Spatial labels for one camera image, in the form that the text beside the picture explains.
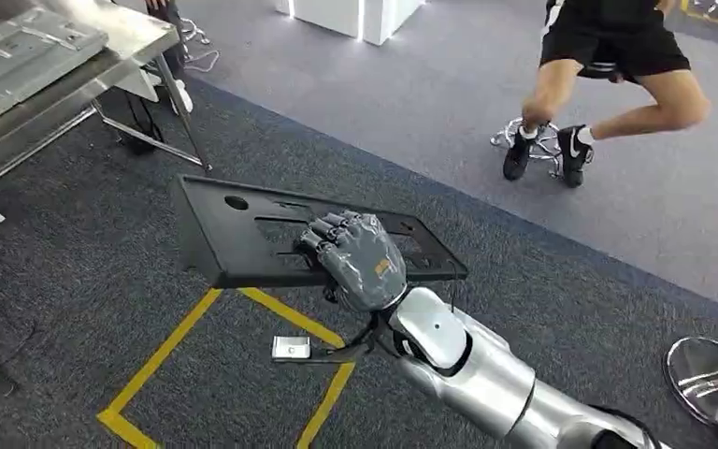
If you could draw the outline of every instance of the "white shoe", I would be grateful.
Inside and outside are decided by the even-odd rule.
[[[186,110],[191,113],[191,111],[194,110],[194,101],[192,101],[191,96],[188,95],[188,92],[185,90],[185,82],[182,80],[175,80],[175,84],[178,86],[178,90],[180,91],[180,96],[183,99],[183,105],[185,105]],[[175,106],[174,101],[172,102],[172,109],[175,110],[176,114],[178,114],[178,108]]]

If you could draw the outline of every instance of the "robot forearm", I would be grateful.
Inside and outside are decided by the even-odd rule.
[[[426,360],[415,356],[398,359],[405,377],[495,439],[506,438],[523,448],[537,449],[653,447],[641,427],[537,380],[534,370],[513,355],[504,339],[462,311],[450,311],[428,289],[409,292],[390,325],[416,336],[412,340],[425,354]],[[466,335],[457,335],[459,331]],[[445,345],[454,346],[456,341],[466,342],[462,354],[453,351],[456,366],[442,369],[434,365],[434,360],[451,358],[440,354],[432,360],[429,354]]]

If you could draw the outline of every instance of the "nike sneaker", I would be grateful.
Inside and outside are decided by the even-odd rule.
[[[516,131],[513,138],[513,146],[505,155],[505,163],[502,165],[502,174],[508,181],[516,181],[524,176],[527,170],[527,163],[530,160],[530,147],[535,142],[533,138],[524,138],[521,128]]]
[[[585,125],[570,126],[557,132],[557,143],[563,155],[563,181],[568,187],[582,185],[582,168],[593,160],[593,147],[580,142],[578,134]]]

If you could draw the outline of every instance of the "black panel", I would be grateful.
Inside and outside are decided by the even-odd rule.
[[[467,268],[416,217],[197,176],[172,185],[180,245],[187,267],[215,288],[325,285],[294,241],[310,221],[327,212],[376,214],[409,265],[410,282],[465,279]]]

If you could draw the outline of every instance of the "person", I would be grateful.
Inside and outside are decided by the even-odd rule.
[[[166,59],[166,63],[169,65],[169,71],[172,72],[172,78],[175,79],[175,84],[178,86],[186,110],[191,112],[194,110],[194,102],[185,89],[186,50],[182,41],[182,20],[180,19],[178,6],[175,0],[144,0],[144,2],[147,5],[147,13],[149,15],[164,22],[169,22],[178,29],[180,42],[172,46],[169,50],[164,51],[164,59]],[[178,112],[174,103],[172,103],[172,108],[175,112]]]
[[[549,0],[534,92],[522,107],[523,123],[509,149],[503,174],[509,181],[524,175],[529,149],[540,126],[549,123],[571,96],[580,72],[597,64],[618,72],[610,80],[633,80],[655,104],[611,119],[561,129],[557,141],[563,157],[563,180],[583,183],[583,166],[594,144],[608,138],[676,131],[702,122],[710,102],[703,94],[675,36],[664,20],[675,0]]]

